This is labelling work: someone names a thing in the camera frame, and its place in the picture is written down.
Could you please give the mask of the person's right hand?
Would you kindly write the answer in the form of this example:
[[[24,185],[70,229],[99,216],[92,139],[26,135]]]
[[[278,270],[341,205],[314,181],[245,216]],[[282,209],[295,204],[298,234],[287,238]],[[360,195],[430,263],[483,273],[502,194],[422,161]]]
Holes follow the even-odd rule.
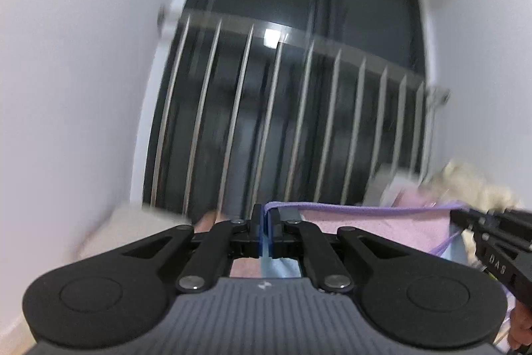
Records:
[[[531,344],[531,327],[531,310],[520,301],[517,301],[510,314],[508,342],[512,350],[518,350],[522,346]]]

